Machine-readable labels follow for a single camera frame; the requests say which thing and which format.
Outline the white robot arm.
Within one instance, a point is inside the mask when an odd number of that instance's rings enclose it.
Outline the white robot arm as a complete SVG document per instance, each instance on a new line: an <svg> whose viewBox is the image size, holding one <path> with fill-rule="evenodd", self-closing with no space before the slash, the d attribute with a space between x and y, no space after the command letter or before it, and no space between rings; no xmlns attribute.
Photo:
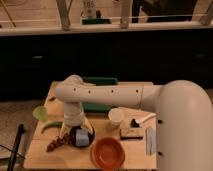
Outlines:
<svg viewBox="0 0 213 171"><path fill-rule="evenodd" d="M199 85L176 80L165 85L88 86L71 75L55 89L64 122L82 112L83 102L153 112L157 171L213 171L213 104Z"/></svg>

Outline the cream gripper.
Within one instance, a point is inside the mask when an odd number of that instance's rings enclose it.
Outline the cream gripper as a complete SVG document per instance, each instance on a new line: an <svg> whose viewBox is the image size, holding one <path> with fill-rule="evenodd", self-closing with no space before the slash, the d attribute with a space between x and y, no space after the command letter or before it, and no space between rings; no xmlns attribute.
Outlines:
<svg viewBox="0 0 213 171"><path fill-rule="evenodd" d="M89 132L90 134L94 133L91 123L85 116L71 117L71 118L65 117L62 123L59 137L63 138L66 134L68 134L71 131L73 127L77 126Z"/></svg>

